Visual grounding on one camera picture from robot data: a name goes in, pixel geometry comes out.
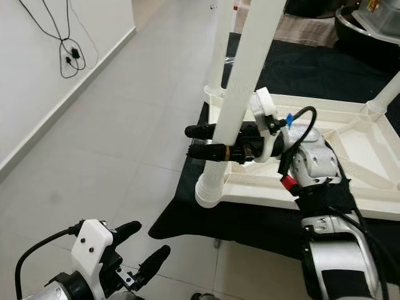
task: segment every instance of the white plastic tube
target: white plastic tube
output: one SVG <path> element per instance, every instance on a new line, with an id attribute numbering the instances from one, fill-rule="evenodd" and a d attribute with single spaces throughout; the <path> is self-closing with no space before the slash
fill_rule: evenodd
<path id="1" fill-rule="evenodd" d="M 385 113 L 390 102 L 400 94 L 400 72 L 383 88 L 383 90 L 373 99 L 367 102 L 368 108 L 377 113 Z"/>
<path id="2" fill-rule="evenodd" d="M 285 2 L 286 0 L 252 0 L 213 143 L 228 146 L 235 143 Z M 211 208 L 218 203 L 223 192 L 223 177 L 227 165 L 227 162 L 206 163 L 196 184 L 196 200 L 200 205 Z"/>
<path id="3" fill-rule="evenodd" d="M 231 30 L 234 0 L 219 0 L 217 7 L 217 30 L 212 53 L 209 81 L 205 90 L 209 94 L 222 94 L 221 80 L 223 78 L 226 48 Z"/>

